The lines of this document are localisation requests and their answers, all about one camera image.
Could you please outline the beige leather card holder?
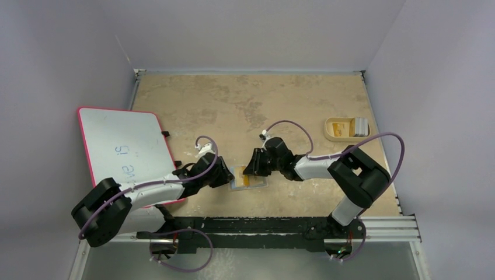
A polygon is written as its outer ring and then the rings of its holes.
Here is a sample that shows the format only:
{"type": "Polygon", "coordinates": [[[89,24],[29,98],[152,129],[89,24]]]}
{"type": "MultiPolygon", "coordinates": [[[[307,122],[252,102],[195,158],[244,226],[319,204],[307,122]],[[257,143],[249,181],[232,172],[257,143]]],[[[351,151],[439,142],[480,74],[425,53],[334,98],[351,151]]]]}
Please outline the beige leather card holder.
{"type": "MultiPolygon", "coordinates": [[[[237,167],[237,166],[231,166],[230,167],[230,171],[233,175],[234,175],[234,168],[235,167],[237,167]]],[[[259,176],[249,176],[249,183],[250,183],[250,185],[247,187],[236,188],[235,187],[235,179],[234,179],[230,183],[230,189],[232,191],[251,190],[254,188],[267,187],[269,185],[267,177],[259,177],[259,176]]]]}

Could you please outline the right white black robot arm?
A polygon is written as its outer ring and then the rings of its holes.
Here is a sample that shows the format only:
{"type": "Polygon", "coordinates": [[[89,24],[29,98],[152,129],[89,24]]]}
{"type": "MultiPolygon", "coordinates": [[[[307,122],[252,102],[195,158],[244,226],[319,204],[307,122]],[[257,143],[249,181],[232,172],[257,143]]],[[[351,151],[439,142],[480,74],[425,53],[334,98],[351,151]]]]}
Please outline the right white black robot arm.
{"type": "Polygon", "coordinates": [[[280,137],[267,139],[261,148],[254,149],[243,175],[268,177],[272,172],[279,172],[289,181],[333,179],[337,183],[344,197],[327,218],[327,228],[334,237],[348,233],[350,223],[391,183],[391,175],[354,145],[340,154],[309,157],[294,154],[280,137]]]}

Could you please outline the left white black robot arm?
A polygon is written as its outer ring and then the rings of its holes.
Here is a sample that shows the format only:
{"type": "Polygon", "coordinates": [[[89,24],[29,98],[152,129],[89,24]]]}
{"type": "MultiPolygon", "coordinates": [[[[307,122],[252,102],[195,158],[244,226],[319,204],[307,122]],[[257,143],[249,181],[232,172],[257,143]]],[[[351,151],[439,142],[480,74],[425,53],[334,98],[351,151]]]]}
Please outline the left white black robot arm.
{"type": "Polygon", "coordinates": [[[234,178],[222,156],[207,152],[160,179],[119,184],[105,178],[76,204],[71,215],[80,228],[79,239],[99,247],[123,232],[132,212],[196,195],[204,187],[224,186],[234,178]]]}

